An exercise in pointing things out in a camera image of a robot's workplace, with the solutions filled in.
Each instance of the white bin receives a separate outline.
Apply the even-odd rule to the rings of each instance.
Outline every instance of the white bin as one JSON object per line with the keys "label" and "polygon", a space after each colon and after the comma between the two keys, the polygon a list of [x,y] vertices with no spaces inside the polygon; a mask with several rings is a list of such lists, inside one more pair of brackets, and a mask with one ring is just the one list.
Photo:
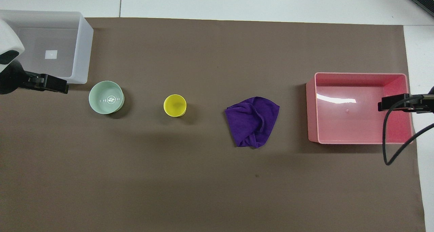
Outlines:
{"label": "white bin", "polygon": [[0,19],[24,45],[17,57],[24,70],[87,82],[93,29],[81,13],[0,10]]}

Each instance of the black cable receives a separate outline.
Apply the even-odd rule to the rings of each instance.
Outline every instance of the black cable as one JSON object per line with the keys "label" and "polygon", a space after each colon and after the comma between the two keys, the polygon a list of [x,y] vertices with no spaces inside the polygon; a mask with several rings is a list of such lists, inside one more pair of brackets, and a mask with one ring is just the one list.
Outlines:
{"label": "black cable", "polygon": [[418,136],[420,136],[421,134],[425,133],[426,131],[434,128],[434,123],[423,128],[422,130],[420,130],[419,132],[417,132],[415,135],[413,135],[410,139],[408,139],[396,152],[395,154],[392,156],[392,158],[390,158],[389,161],[387,161],[387,157],[386,157],[386,124],[387,124],[387,119],[389,118],[390,113],[397,108],[400,104],[403,104],[404,102],[407,102],[409,100],[413,100],[413,99],[423,99],[422,95],[415,95],[415,96],[411,96],[408,97],[406,99],[402,99],[398,102],[396,102],[395,104],[393,104],[390,108],[389,111],[387,111],[386,116],[384,117],[384,122],[383,122],[383,159],[384,159],[384,163],[386,165],[390,165],[392,164],[393,161],[395,161],[396,157],[404,150],[405,147],[407,147],[412,141],[414,141],[414,139],[416,139]]}

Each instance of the pink plastic container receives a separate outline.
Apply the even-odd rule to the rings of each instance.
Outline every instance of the pink plastic container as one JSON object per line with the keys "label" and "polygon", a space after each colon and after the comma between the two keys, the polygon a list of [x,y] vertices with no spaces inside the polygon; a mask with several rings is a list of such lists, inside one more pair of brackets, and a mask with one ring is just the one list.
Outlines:
{"label": "pink plastic container", "polygon": [[[316,73],[306,84],[309,140],[321,144],[381,144],[384,96],[408,93],[401,73]],[[401,144],[413,135],[410,113],[394,111],[386,143]]]}

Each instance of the white square sticker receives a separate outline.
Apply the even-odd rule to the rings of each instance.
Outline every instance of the white square sticker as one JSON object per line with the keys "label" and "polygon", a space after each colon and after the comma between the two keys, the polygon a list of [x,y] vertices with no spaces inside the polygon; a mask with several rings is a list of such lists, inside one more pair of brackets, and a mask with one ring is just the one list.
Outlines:
{"label": "white square sticker", "polygon": [[45,59],[57,59],[57,50],[46,50]]}

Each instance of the towel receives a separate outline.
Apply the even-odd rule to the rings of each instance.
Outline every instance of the towel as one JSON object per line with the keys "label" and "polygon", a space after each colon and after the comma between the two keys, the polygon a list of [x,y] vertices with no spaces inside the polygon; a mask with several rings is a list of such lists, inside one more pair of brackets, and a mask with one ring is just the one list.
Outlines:
{"label": "towel", "polygon": [[280,106],[256,96],[226,108],[226,118],[238,147],[259,148],[267,142]]}

